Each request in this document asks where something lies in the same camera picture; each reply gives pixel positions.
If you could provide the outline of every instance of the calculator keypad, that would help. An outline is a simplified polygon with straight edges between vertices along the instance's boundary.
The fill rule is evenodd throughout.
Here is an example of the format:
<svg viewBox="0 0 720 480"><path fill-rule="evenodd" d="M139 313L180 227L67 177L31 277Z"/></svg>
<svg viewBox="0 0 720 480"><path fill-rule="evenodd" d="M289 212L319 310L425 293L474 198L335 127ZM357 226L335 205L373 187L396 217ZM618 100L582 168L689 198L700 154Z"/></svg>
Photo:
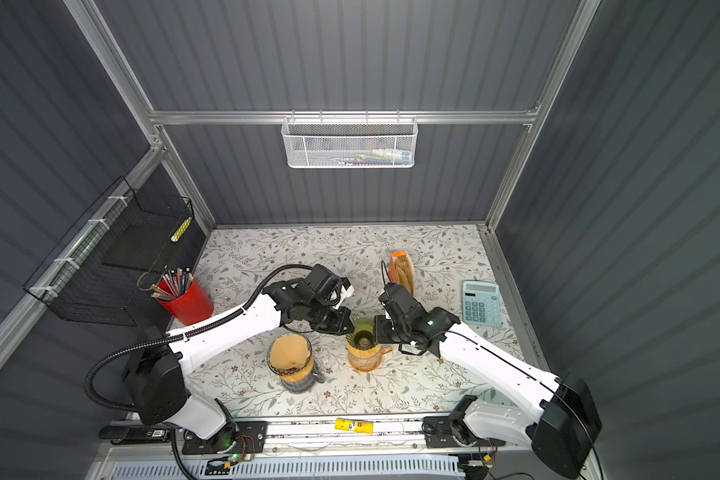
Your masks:
<svg viewBox="0 0 720 480"><path fill-rule="evenodd" d="M501 312L499 310L498 297L491 295L489 302L475 301L476 299L465 297L463 317L464 321L482 324L500 326Z"/></svg>

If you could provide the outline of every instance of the orange package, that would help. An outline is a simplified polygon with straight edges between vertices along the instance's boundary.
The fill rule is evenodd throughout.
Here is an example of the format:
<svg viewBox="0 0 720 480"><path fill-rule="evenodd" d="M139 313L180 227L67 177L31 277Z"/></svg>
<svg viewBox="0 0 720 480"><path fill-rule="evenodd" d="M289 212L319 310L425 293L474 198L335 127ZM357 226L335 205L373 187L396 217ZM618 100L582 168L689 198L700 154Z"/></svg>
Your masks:
<svg viewBox="0 0 720 480"><path fill-rule="evenodd" d="M403 285L413 296L413 261L407 251L392 254L389 261L389 279Z"/></svg>

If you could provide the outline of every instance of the wire mesh basket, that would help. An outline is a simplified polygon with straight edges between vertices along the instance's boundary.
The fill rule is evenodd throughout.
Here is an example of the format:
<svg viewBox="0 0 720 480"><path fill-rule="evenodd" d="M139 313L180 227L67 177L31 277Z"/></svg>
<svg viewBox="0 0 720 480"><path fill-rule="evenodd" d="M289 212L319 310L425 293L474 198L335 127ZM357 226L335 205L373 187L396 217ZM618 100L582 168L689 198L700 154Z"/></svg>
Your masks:
<svg viewBox="0 0 720 480"><path fill-rule="evenodd" d="M292 168L410 168L418 124L282 122L282 140Z"/></svg>
<svg viewBox="0 0 720 480"><path fill-rule="evenodd" d="M142 290L168 267L192 267L200 253L189 235L171 239L193 217L189 199L132 189L117 198L101 218L88 220L92 226L67 255L55 258L57 245L24 284L62 320L122 326L167 322L170 314ZM174 265L177 261L192 264Z"/></svg>

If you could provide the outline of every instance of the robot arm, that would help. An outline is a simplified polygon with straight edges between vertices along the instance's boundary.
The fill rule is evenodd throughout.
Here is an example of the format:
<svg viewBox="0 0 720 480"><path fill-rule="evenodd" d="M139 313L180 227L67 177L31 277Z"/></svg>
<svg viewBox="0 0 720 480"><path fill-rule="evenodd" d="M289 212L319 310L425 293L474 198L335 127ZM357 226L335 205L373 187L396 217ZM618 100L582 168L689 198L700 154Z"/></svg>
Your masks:
<svg viewBox="0 0 720 480"><path fill-rule="evenodd" d="M602 428L586 383L560 380L494 346L442 308L427 312L400 285L388 283L379 297L387 317L377 316L377 342L397 342L402 353L429 351L472 371L509 398L519 411L465 396L448 416L453 437L464 446L500 438L531 448L552 470L578 478Z"/></svg>
<svg viewBox="0 0 720 480"><path fill-rule="evenodd" d="M350 311L342 306L344 299L354 292L351 283L322 265L307 268L311 272L306 278L264 287L248 310L236 306L192 326L166 333L169 337L184 336L183 341L134 351L124 382L142 422L145 425L167 422L187 428L213 445L228 445L236 431L234 420L218 401L192 387L187 377L197 367L237 343L294 320L306 320L314 331L321 333L352 333ZM243 313L237 318L211 330L190 334L239 309L243 309ZM162 337L158 332L153 332L153 336L147 340Z"/></svg>

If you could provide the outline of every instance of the black wire basket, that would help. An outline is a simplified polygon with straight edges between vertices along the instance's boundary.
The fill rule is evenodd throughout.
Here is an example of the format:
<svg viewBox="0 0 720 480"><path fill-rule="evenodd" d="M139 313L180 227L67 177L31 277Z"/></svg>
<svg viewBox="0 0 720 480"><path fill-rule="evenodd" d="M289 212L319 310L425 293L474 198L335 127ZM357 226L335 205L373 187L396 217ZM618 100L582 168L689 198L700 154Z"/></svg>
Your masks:
<svg viewBox="0 0 720 480"><path fill-rule="evenodd" d="M165 326L171 315L149 287L169 268L191 268L200 254L192 202L131 188L115 200L101 218L87 221L92 225L78 222L85 235L63 249L65 235L24 290L62 320Z"/></svg>

